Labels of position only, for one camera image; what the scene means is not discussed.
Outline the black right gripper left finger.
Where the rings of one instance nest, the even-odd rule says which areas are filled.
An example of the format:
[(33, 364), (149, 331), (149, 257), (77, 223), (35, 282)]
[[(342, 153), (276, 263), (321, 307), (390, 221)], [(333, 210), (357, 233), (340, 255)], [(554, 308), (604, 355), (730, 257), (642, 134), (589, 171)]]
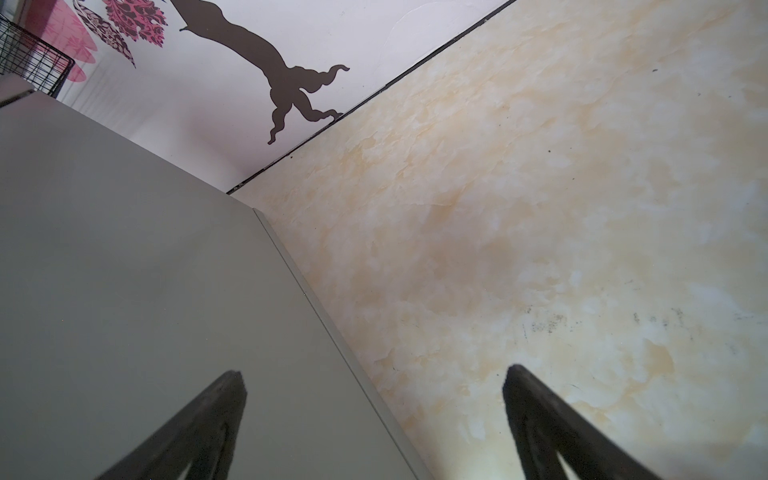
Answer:
[(102, 479), (225, 479), (247, 401), (240, 372), (219, 376)]

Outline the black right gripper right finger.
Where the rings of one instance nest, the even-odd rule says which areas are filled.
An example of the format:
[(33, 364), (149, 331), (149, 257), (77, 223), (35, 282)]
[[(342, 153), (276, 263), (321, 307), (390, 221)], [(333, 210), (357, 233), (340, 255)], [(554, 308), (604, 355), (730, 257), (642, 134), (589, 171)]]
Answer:
[(508, 424), (527, 479), (656, 479), (520, 364), (502, 389)]

